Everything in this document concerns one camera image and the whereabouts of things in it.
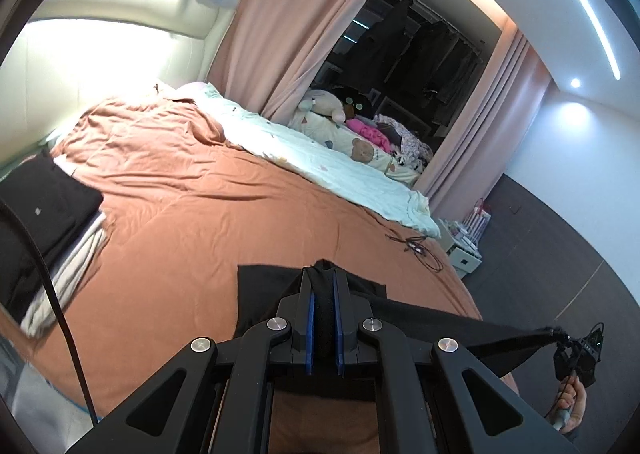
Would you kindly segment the right hand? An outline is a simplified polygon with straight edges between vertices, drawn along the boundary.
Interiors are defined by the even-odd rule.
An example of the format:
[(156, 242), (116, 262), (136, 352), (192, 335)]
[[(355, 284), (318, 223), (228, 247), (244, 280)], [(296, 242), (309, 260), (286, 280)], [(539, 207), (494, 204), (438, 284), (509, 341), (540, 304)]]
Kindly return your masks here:
[(582, 423), (586, 404), (586, 388), (579, 376), (572, 373), (560, 382), (558, 392), (547, 413), (548, 422), (560, 434), (569, 434)]

